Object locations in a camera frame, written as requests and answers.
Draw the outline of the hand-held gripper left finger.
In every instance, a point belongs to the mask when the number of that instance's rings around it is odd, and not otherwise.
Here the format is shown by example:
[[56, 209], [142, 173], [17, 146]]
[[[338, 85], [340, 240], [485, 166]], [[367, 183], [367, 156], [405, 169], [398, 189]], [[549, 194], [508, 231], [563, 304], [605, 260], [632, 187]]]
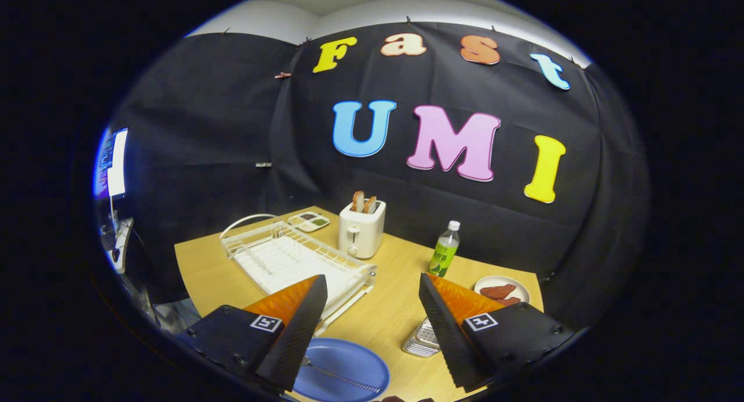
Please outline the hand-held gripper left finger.
[[248, 307], [221, 305], [177, 338], [239, 380], [277, 393], [290, 391], [327, 292], [325, 275], [314, 275]]

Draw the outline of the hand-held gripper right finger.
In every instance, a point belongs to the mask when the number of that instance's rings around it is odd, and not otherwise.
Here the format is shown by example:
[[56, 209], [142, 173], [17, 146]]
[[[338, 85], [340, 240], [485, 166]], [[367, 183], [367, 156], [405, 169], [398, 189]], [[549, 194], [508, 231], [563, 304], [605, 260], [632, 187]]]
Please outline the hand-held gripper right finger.
[[528, 303], [502, 305], [423, 273], [418, 296], [456, 387], [500, 389], [570, 347], [571, 328]]

